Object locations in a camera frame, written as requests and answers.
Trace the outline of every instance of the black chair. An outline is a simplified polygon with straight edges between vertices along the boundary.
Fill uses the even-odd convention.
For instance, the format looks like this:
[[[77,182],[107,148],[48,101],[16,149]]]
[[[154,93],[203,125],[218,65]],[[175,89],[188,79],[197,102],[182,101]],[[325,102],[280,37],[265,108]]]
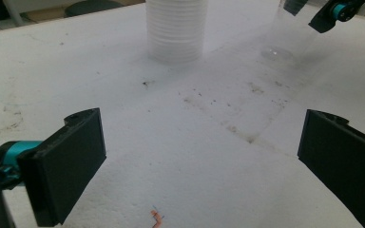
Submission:
[[[86,0],[72,4],[65,9],[65,17],[79,16],[103,10],[112,10],[123,7],[121,3],[109,0]]]

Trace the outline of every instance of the white table surface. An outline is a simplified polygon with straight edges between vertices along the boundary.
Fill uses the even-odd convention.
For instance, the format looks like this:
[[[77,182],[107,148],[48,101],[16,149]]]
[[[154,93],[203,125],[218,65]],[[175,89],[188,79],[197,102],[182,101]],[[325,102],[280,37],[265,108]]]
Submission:
[[[278,1],[209,2],[203,57],[147,56],[144,5],[0,31],[0,144],[43,140],[100,107],[107,160],[64,227],[361,227],[298,160],[307,108],[365,133],[365,19],[298,67],[259,57]],[[5,192],[36,227],[26,190]]]

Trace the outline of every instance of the transparent plastic cup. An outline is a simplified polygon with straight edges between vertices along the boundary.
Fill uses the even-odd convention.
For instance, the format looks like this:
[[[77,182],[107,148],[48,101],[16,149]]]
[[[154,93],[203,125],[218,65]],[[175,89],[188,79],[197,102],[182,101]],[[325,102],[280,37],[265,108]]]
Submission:
[[[305,50],[318,35],[308,24],[327,2],[328,0],[280,0],[272,27],[261,48],[261,55],[288,65],[301,61]],[[288,10],[298,10],[298,13],[293,15]]]
[[[207,0],[146,0],[149,54],[165,63],[202,56]]]

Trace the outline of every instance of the clear plastic container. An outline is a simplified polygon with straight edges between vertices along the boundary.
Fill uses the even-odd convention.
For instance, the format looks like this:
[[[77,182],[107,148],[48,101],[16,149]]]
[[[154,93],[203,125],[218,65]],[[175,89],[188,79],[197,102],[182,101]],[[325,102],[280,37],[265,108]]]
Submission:
[[[327,2],[328,0],[280,0],[261,55],[275,62],[297,64],[318,35],[308,24]]]
[[[146,0],[149,54],[166,63],[202,56],[207,0]]]

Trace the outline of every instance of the teal joint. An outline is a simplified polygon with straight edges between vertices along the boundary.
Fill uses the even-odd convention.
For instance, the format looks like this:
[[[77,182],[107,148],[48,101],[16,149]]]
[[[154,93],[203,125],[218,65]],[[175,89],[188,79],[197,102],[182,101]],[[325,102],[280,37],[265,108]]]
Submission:
[[[41,141],[19,141],[15,143],[6,153],[3,164],[12,165],[16,169],[19,169],[16,157],[28,149],[35,148],[41,144]]]
[[[346,4],[340,3],[338,5],[336,5],[333,9],[333,16],[334,18],[337,20],[337,18],[339,17],[340,12],[346,7]]]

